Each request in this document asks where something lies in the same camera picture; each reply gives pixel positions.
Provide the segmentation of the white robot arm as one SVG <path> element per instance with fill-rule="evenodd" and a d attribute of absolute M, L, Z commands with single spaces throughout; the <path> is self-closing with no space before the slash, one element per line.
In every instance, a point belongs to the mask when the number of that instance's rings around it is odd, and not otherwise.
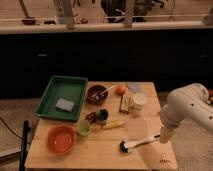
<path fill-rule="evenodd" d="M 167 143 L 185 118 L 213 133 L 213 108 L 208 105 L 208 98 L 207 88 L 198 83 L 172 90 L 167 96 L 167 104 L 159 112 L 163 124 L 160 142 Z"/>

